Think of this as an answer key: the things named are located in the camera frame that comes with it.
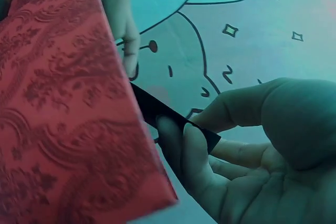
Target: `cartoon eye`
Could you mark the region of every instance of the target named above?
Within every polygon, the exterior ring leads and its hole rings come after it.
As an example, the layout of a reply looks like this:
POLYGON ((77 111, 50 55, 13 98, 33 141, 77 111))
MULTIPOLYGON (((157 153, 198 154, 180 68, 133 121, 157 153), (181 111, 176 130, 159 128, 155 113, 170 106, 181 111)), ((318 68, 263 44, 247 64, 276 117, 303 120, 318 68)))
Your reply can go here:
POLYGON ((202 87, 202 89, 203 89, 204 92, 201 93, 201 96, 203 96, 203 97, 209 97, 210 96, 210 92, 206 88, 202 87))
POLYGON ((157 52, 157 43, 155 42, 155 40, 151 40, 151 41, 149 41, 149 44, 147 46, 140 47, 140 50, 144 49, 144 48, 149 48, 153 53, 156 53, 157 52))

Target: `black outline drawing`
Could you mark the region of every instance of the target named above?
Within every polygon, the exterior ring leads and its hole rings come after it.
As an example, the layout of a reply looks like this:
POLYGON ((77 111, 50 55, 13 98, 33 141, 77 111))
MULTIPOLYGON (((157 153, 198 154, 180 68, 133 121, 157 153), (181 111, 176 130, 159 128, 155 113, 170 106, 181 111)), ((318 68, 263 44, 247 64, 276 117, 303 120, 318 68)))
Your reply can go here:
POLYGON ((210 97, 210 92, 205 87, 202 87, 202 90, 204 91, 201 93, 202 97, 210 97))
MULTIPOLYGON (((216 84, 214 83, 214 81, 207 75, 207 62, 206 62, 206 54, 205 54, 205 49, 204 49, 204 45, 203 45, 203 41, 201 39, 201 36, 200 36, 200 33, 198 32, 196 26, 191 22, 191 20, 189 18, 187 18, 183 13, 180 12, 180 10, 185 6, 185 5, 218 5, 218 4, 229 4, 229 3, 238 3, 238 2, 241 2, 241 1, 244 1, 244 0, 237 0, 237 1, 226 1, 226 2, 209 2, 209 3, 188 3, 189 0, 185 0, 181 6, 174 12, 172 12, 171 14, 169 14, 166 18, 162 19, 161 21, 157 22, 156 24, 152 25, 151 27, 143 30, 140 32, 140 35, 149 31, 150 29, 156 27, 157 25, 161 24, 162 22, 166 21, 167 19, 169 19, 171 16, 173 16, 174 14, 179 14, 181 15, 182 17, 184 17, 189 23, 190 25, 194 28, 195 32, 196 32, 196 35, 199 39, 199 43, 200 43, 200 46, 201 46, 201 49, 202 49, 202 55, 203 55, 203 76, 205 77, 205 79, 210 83, 210 85, 213 86, 215 92, 217 94, 220 94, 220 91, 218 89, 218 87, 216 86, 216 84)), ((119 42, 117 43, 116 46, 120 46, 124 44, 124 42, 119 42)), ((139 64, 136 66, 136 74, 135 74, 135 77, 134 78, 130 78, 130 81, 134 81, 139 75, 139 64)), ((232 84, 232 81, 231 79, 226 76, 224 77, 229 83, 231 82, 232 84)), ((189 114, 186 116, 187 119, 189 119, 193 113, 201 113, 203 110, 202 109, 197 109, 197 108, 191 108, 189 114)))
POLYGON ((173 77, 173 69, 170 65, 168 65, 169 77, 173 77))
POLYGON ((230 35, 230 36, 233 37, 233 38, 236 38, 236 34, 237 34, 238 31, 239 31, 239 29, 238 29, 237 27, 233 27, 233 26, 230 25, 230 24, 226 24, 226 25, 225 25, 225 28, 224 28, 223 31, 222 31, 222 33, 223 33, 223 34, 230 35), (230 29, 232 29, 232 30, 234 31, 233 34, 232 34, 232 33, 229 33, 229 32, 227 31, 228 28, 230 28, 230 29))
POLYGON ((303 42, 303 34, 298 34, 298 33, 296 33, 295 31, 293 31, 292 39, 293 39, 293 40, 298 40, 298 41, 302 41, 302 42, 303 42))
POLYGON ((228 83, 232 84, 232 81, 228 75, 232 74, 233 70, 229 65, 226 65, 226 67, 228 68, 229 71, 223 71, 222 75, 228 83))

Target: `fingernail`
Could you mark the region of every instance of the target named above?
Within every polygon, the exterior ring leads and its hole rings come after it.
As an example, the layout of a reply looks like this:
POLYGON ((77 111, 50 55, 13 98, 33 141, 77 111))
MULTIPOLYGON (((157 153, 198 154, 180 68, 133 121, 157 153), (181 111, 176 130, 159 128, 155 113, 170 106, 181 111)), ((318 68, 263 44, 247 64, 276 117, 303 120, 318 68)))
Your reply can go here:
POLYGON ((193 125, 191 123, 186 123, 183 129, 183 135, 185 134, 185 131, 188 127, 193 127, 193 125))

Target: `diamond shape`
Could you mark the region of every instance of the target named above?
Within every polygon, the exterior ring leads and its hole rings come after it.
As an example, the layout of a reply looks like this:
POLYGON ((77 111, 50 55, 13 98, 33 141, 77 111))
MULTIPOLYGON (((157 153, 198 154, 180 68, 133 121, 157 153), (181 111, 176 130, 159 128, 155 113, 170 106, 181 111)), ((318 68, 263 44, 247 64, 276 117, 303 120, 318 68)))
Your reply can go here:
POLYGON ((235 38, 236 37, 236 33, 239 31, 238 28, 233 27, 229 24, 226 24, 224 30, 222 31, 223 34, 227 34, 230 35, 231 37, 235 38))
POLYGON ((298 34, 298 33, 296 33, 296 32, 293 31, 292 39, 303 41, 303 35, 302 34, 298 34))

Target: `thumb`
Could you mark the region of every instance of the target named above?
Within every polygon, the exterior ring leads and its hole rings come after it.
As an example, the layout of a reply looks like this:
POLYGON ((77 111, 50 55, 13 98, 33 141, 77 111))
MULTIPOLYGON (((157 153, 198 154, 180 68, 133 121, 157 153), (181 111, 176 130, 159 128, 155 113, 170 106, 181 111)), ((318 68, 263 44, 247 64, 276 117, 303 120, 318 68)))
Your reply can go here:
POLYGON ((187 192, 216 221, 226 194, 228 179, 213 173, 203 133, 191 124, 184 128, 181 169, 187 192))
POLYGON ((209 164, 207 143, 203 133, 191 124, 186 124, 183 132, 181 172, 186 190, 195 199, 203 197, 203 192, 211 183, 213 171, 209 164))

